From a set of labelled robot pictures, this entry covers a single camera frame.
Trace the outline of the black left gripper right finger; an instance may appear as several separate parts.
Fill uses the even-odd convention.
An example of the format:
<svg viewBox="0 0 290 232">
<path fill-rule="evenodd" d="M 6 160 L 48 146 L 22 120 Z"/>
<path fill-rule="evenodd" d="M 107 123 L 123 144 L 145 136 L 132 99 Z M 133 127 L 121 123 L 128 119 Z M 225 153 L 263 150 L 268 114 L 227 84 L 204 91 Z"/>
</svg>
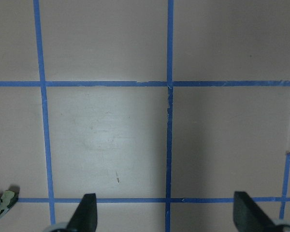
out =
<svg viewBox="0 0 290 232">
<path fill-rule="evenodd" d="M 244 191 L 233 196 L 233 222 L 238 232 L 274 232 L 276 225 Z"/>
</svg>

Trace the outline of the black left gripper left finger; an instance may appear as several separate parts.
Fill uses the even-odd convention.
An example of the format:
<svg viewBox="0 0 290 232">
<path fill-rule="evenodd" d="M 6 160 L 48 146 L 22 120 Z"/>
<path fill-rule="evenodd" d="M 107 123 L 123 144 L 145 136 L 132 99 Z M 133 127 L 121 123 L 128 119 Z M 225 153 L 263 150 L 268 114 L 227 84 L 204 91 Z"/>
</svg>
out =
<svg viewBox="0 0 290 232">
<path fill-rule="evenodd" d="M 97 199 L 95 193 L 85 194 L 66 226 L 66 230 L 96 230 Z"/>
</svg>

